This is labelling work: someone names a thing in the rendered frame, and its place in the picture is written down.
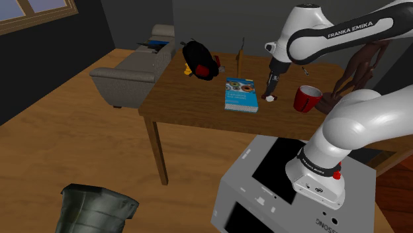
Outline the thin upright wooden stick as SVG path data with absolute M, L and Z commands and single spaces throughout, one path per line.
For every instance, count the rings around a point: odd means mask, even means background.
M 238 52 L 238 55 L 236 56 L 236 61 L 237 61 L 237 78 L 241 78 L 241 72 L 242 72 L 242 61 L 243 61 L 243 55 L 244 55 L 244 42 L 245 38 L 242 38 L 242 46 Z

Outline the red mug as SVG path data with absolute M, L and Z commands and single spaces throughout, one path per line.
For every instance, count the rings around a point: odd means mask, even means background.
M 323 92 L 309 85 L 301 85 L 296 92 L 293 107 L 296 111 L 307 113 L 321 100 Z

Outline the blue book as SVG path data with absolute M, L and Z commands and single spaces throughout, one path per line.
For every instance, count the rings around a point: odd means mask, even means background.
M 255 85 L 252 79 L 226 78 L 225 110 L 256 113 Z

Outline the black red backpack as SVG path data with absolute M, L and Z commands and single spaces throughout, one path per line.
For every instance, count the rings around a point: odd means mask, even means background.
M 219 74 L 220 59 L 213 56 L 209 50 L 196 40 L 188 43 L 180 42 L 183 45 L 183 57 L 191 70 L 189 75 L 195 75 L 197 78 L 211 81 Z

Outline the brown human figure statue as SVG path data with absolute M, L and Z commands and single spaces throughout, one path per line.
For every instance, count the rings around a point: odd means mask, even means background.
M 344 74 L 337 80 L 333 91 L 324 93 L 315 108 L 328 114 L 342 98 L 340 95 L 344 91 L 350 87 L 353 88 L 351 91 L 364 88 L 390 43 L 391 40 L 369 42 L 358 50 L 347 63 Z

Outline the brown wooden table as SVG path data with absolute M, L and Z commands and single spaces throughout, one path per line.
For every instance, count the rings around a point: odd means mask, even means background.
M 309 140 L 325 116 L 315 110 L 309 113 L 294 110 L 296 91 L 301 85 L 329 91 L 343 72 L 336 64 L 315 63 L 305 66 L 310 74 L 307 76 L 300 66 L 291 65 L 275 90 L 276 101 L 268 103 L 260 99 L 256 114 L 241 113 L 224 109 L 226 78 L 236 74 L 235 55 L 218 56 L 225 71 L 211 81 L 204 81 L 184 75 L 185 60 L 177 52 L 138 109 L 146 124 L 162 185 L 168 184 L 168 176 L 159 122 Z

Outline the grey sofa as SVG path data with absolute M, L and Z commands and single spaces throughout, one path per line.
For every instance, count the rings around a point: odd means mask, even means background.
M 90 71 L 98 92 L 116 108 L 140 107 L 156 81 L 175 55 L 174 26 L 156 24 L 149 41 L 163 41 L 159 50 L 144 45 L 127 56 L 115 68 L 95 68 Z

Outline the grey robot stand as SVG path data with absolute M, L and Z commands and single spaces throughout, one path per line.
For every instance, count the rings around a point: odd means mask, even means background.
M 301 140 L 257 135 L 220 180 L 211 223 L 221 233 L 374 233 L 376 171 L 346 157 L 338 210 L 297 193 L 286 163 Z

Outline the dark green bin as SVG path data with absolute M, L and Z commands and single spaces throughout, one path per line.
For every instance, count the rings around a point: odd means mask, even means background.
M 139 202 L 103 187 L 72 183 L 62 189 L 55 233 L 122 233 Z

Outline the wooden framed window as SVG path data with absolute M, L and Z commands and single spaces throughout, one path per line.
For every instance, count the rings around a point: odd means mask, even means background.
M 0 35 L 77 13 L 74 0 L 0 0 Z

